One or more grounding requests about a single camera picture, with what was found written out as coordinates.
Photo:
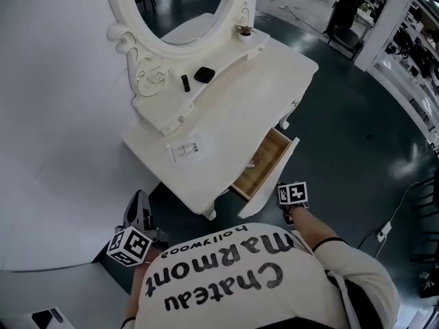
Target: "black cylindrical object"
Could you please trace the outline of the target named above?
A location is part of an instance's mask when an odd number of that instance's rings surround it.
[[[186,93],[191,91],[191,87],[189,86],[189,80],[187,79],[187,75],[182,75],[181,80],[183,81],[183,86],[185,87]]]

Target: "shirt sleeve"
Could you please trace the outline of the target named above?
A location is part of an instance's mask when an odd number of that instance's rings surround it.
[[[134,329],[135,323],[136,317],[127,318],[123,321],[121,329]]]
[[[399,295],[381,263],[338,238],[319,243],[313,251],[326,270],[334,271],[345,282],[352,282],[361,288],[384,329],[394,327],[398,316]]]

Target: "white pillar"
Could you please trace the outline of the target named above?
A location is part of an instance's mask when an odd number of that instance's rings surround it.
[[[365,71],[377,57],[399,19],[409,0],[387,0],[387,3],[375,24],[369,39],[354,61],[354,65]]]

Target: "black compact case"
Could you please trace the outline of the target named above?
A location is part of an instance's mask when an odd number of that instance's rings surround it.
[[[199,82],[208,84],[215,77],[215,71],[207,67],[201,67],[193,77]]]

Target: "white t-shirt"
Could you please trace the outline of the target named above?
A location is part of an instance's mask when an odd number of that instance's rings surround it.
[[[338,238],[313,251],[297,232],[249,223],[156,258],[124,328],[352,328],[342,289],[361,328],[394,327],[398,293],[375,259]]]

